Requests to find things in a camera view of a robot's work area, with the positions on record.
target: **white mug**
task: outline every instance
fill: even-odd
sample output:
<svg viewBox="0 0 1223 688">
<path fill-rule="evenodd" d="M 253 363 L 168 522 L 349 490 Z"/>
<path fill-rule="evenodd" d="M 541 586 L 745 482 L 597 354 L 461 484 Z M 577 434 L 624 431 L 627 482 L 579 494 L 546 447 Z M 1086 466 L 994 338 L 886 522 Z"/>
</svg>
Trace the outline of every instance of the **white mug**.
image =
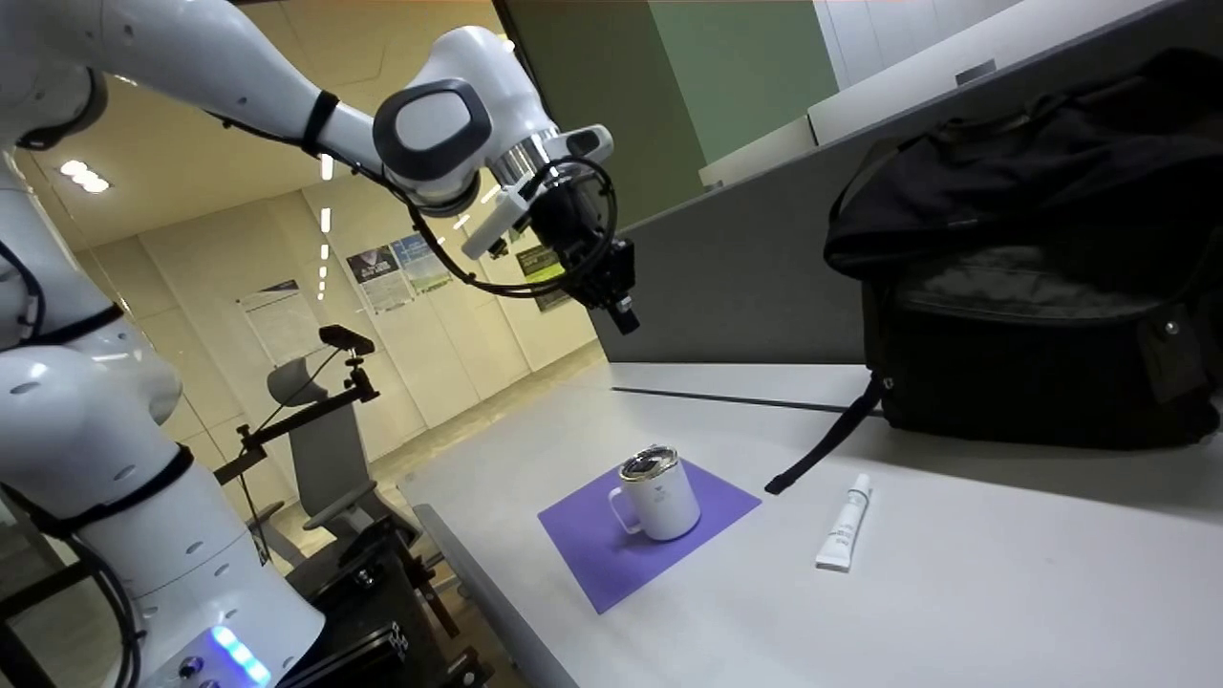
<svg viewBox="0 0 1223 688">
<path fill-rule="evenodd" d="M 679 540 L 695 528 L 699 505 L 689 466 L 670 447 L 651 447 L 618 466 L 606 507 L 627 535 Z"/>
</svg>

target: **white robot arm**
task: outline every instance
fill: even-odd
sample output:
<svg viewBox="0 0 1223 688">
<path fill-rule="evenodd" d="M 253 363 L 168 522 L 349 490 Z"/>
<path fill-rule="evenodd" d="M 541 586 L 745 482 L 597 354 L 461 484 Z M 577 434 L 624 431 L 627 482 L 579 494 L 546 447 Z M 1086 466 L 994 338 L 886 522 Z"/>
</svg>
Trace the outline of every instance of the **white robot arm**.
<svg viewBox="0 0 1223 688">
<path fill-rule="evenodd" d="M 611 151 L 604 127 L 557 135 L 509 44 L 450 30 L 379 115 L 308 84 L 225 0 L 0 0 L 0 150 L 44 150 L 104 110 L 100 71 L 123 71 L 242 129 L 332 151 L 423 213 L 497 211 L 466 245 L 527 226 L 567 262 L 557 284 L 618 327 L 629 245 L 600 226 L 579 179 Z M 159 434 L 178 392 L 142 333 L 74 262 L 14 168 L 0 165 L 0 484 L 116 570 L 136 665 L 123 682 L 275 682 L 320 635 L 320 616 L 266 573 L 220 490 Z"/>
</svg>

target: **ceiling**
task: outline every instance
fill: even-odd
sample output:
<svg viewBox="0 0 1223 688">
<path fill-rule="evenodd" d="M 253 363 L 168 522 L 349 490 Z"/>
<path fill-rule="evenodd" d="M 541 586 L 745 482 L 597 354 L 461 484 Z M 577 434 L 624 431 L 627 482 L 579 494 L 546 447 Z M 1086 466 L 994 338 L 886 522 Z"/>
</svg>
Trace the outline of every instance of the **ceiling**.
<svg viewBox="0 0 1223 688">
<path fill-rule="evenodd" d="M 320 86 L 373 110 L 450 26 L 497 26 L 488 0 L 266 0 L 244 2 L 265 34 Z M 88 159 L 111 179 L 84 194 L 57 168 Z M 19 151 L 33 194 L 74 247 L 111 245 L 188 216 L 316 182 L 316 159 L 144 86 L 111 80 L 108 115 L 49 151 Z"/>
</svg>

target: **black bag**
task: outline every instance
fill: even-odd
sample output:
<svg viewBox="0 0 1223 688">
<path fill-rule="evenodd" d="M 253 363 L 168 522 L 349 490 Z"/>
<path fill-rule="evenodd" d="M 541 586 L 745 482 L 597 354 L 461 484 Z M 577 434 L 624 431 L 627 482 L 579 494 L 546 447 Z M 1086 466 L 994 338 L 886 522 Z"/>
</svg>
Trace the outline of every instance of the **black bag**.
<svg viewBox="0 0 1223 688">
<path fill-rule="evenodd" d="M 1218 429 L 1223 63 L 1145 67 L 1006 122 L 907 141 L 829 213 L 858 278 L 871 407 L 895 429 L 1069 447 L 1176 447 Z"/>
</svg>

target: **white tube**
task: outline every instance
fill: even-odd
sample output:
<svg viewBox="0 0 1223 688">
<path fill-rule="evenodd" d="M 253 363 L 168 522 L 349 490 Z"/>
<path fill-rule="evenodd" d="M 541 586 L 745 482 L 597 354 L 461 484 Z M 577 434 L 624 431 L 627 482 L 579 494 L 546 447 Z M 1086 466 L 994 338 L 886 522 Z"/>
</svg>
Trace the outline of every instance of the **white tube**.
<svg viewBox="0 0 1223 688">
<path fill-rule="evenodd" d="M 866 519 L 866 505 L 871 505 L 871 477 L 858 473 L 837 510 L 837 522 L 829 529 L 829 540 L 819 547 L 813 565 L 819 570 L 842 570 L 850 573 L 851 565 L 851 550 L 855 550 L 855 535 Z"/>
</svg>

